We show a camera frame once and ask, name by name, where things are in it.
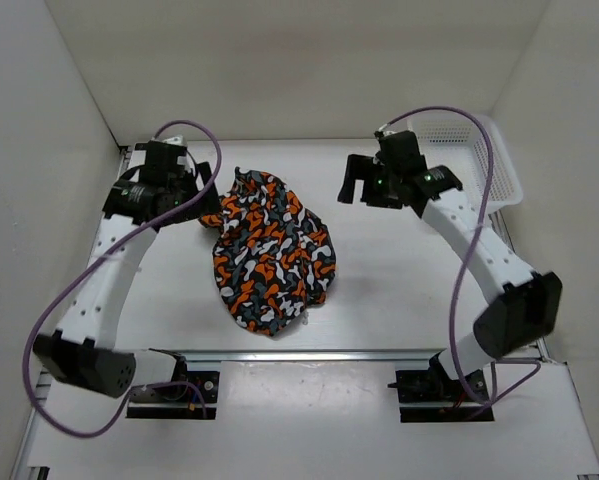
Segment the white perforated plastic basket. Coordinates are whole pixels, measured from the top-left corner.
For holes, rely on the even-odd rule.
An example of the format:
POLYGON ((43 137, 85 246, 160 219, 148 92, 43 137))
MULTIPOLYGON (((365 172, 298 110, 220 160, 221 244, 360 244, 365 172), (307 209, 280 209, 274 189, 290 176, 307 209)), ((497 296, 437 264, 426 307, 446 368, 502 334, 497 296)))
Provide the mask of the white perforated plastic basket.
MULTIPOLYGON (((493 178, 486 212, 492 214, 523 200, 523 189, 503 137, 492 119, 479 115, 492 145, 493 178)), ((463 184, 472 205, 481 204, 488 169, 483 135, 469 119, 447 111, 422 112, 406 120, 430 167, 448 167, 463 184)))

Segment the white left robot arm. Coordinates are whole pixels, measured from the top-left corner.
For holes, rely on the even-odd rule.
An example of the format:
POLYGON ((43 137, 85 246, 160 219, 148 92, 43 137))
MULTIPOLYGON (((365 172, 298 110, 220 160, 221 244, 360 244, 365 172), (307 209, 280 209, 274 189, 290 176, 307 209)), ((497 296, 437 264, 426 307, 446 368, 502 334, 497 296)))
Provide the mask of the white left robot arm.
POLYGON ((110 398, 153 384, 177 400, 189 386, 180 354, 116 346, 130 288, 163 228, 196 221, 216 231, 219 297, 240 328, 267 337, 326 301, 337 257, 327 225, 278 176, 236 168, 230 189, 219 193, 214 169, 194 163, 184 145, 152 140, 144 151, 144 162, 122 174, 105 201, 99 242, 71 306, 27 350, 61 383, 110 398))

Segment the front aluminium rail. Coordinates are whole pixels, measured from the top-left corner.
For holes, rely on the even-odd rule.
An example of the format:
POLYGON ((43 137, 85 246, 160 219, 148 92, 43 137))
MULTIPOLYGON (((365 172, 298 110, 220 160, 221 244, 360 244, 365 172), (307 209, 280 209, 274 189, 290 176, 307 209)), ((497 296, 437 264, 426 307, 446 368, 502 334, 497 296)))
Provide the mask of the front aluminium rail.
POLYGON ((414 361, 428 363, 436 350, 267 350, 184 351, 190 362, 327 362, 327 361, 414 361))

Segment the left aluminium frame rail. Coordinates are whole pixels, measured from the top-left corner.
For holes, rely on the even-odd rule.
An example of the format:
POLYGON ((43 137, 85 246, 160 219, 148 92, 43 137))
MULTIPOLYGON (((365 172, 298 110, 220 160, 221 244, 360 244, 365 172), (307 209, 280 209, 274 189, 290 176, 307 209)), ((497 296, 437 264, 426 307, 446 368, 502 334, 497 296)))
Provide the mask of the left aluminium frame rail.
POLYGON ((119 152, 114 157, 112 163, 106 167, 105 172, 102 174, 100 178, 100 220, 103 220, 105 218, 103 207, 105 205, 105 201, 108 198, 113 184, 118 180, 119 176, 122 173, 124 173, 129 167, 131 153, 132 148, 130 145, 122 145, 119 148, 119 152))

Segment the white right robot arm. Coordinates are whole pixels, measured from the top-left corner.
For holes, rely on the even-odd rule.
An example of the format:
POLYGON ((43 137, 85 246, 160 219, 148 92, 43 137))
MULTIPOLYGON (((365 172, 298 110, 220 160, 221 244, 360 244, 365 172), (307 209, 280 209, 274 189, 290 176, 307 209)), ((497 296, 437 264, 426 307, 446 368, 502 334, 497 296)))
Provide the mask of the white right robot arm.
POLYGON ((373 161, 380 195, 411 208, 461 259, 486 307, 462 338, 449 331, 449 346, 431 361, 428 387, 439 399, 459 393, 468 375, 553 332, 562 282, 539 273, 508 248, 480 218, 460 180, 446 166, 430 168, 411 131, 377 132, 373 161))

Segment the orange camouflage shorts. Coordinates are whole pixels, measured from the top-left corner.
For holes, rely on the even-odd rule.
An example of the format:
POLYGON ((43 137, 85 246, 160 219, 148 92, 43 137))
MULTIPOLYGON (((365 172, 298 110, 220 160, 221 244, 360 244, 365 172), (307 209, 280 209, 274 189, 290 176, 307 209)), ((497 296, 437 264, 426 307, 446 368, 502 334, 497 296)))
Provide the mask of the orange camouflage shorts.
POLYGON ((329 229, 282 179, 236 168, 220 205, 199 223, 218 232, 214 280, 240 328, 272 338, 325 303, 337 271, 329 229))

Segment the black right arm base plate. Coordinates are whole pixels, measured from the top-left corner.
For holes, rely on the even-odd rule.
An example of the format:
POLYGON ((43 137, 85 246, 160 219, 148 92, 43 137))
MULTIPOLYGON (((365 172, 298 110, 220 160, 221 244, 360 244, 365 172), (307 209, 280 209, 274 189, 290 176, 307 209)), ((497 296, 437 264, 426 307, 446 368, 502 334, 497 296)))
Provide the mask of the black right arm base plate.
POLYGON ((473 402, 459 381, 444 383, 431 370, 397 370, 387 385, 397 392, 401 423, 493 422, 491 407, 473 402))

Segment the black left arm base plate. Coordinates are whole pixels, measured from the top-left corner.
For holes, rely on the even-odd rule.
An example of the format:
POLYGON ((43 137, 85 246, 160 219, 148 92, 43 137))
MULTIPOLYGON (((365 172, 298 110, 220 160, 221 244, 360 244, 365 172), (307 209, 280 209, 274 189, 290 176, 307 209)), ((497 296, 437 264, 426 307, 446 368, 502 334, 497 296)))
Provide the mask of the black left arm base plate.
POLYGON ((220 372, 181 364, 177 385, 135 390, 126 407, 128 419, 214 420, 217 414, 220 372))

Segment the aluminium frame rail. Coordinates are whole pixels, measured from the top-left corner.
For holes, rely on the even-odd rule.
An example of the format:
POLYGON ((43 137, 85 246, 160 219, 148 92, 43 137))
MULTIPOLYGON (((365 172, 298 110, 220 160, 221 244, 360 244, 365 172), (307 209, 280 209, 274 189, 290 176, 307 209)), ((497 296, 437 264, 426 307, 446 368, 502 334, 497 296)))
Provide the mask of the aluminium frame rail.
POLYGON ((100 178, 100 220, 103 220, 105 218, 103 207, 105 205, 105 201, 108 198, 113 184, 118 180, 119 176, 122 173, 124 173, 129 167, 131 153, 132 148, 130 145, 122 145, 119 148, 119 152, 114 157, 112 163, 106 167, 105 172, 102 174, 100 178))
MULTIPOLYGON (((490 215, 490 220, 492 222, 492 226, 495 232, 500 236, 500 238, 504 241, 504 243, 508 246, 508 248, 515 253, 516 248, 514 246, 512 237, 510 235, 509 229, 507 227, 505 218, 501 210, 490 215)), ((549 362, 549 354, 548 349, 545 345, 544 339, 540 338, 531 342, 530 344, 521 347, 516 350, 512 354, 508 355, 509 358, 514 359, 535 359, 540 362, 549 362)))

